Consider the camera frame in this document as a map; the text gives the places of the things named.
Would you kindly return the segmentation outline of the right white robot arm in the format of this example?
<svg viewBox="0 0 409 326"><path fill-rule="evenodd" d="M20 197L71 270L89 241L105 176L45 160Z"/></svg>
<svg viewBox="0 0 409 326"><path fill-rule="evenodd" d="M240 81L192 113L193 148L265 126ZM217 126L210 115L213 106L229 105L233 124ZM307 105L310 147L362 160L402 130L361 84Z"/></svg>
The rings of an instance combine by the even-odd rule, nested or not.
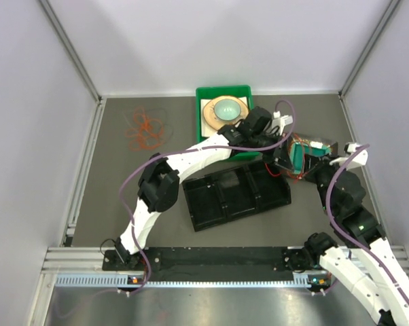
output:
<svg viewBox="0 0 409 326"><path fill-rule="evenodd" d="M334 233L349 250L322 232L304 243L304 261L334 276L377 325L409 325L409 277L377 218L362 204L365 189L350 168L363 166L367 152L347 157L306 156L306 180L315 183Z"/></svg>

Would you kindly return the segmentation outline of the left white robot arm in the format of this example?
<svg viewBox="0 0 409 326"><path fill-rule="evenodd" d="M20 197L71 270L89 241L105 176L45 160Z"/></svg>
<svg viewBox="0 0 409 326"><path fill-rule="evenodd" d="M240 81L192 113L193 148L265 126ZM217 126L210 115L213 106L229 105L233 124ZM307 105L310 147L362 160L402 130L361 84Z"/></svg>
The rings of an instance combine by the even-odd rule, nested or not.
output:
<svg viewBox="0 0 409 326"><path fill-rule="evenodd" d="M206 140L183 151L157 153L136 168L119 189L129 223L119 237L118 261L126 269L141 261L147 237L159 216L177 201L179 186L198 171L243 152L273 156L294 131L296 112L251 110L240 122L226 124Z"/></svg>

